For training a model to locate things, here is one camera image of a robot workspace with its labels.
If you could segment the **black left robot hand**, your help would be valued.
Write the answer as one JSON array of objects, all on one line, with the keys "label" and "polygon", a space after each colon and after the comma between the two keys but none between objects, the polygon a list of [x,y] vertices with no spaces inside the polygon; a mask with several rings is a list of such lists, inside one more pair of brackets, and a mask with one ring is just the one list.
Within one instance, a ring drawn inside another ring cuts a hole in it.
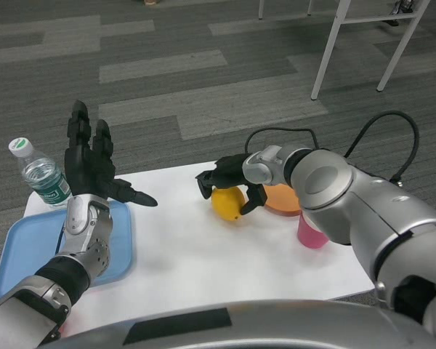
[{"label": "black left robot hand", "polygon": [[74,196],[93,194],[122,203],[132,202],[149,207],[158,205],[152,196],[133,189],[130,182],[115,178],[109,126],[100,119],[93,135],[87,106],[80,100],[73,104],[67,136],[69,145],[65,150],[65,176]]}]

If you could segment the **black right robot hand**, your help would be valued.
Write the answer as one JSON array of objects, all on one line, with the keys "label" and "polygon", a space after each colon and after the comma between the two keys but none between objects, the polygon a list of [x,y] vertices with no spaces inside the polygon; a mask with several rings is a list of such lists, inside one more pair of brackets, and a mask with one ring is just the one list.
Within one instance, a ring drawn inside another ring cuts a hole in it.
[{"label": "black right robot hand", "polygon": [[267,194],[262,184],[253,184],[243,174],[243,164],[250,153],[225,156],[215,162],[216,168],[198,174],[195,178],[204,199],[209,199],[212,189],[228,189],[245,185],[248,201],[240,208],[241,215],[248,214],[258,206],[264,206]]}]

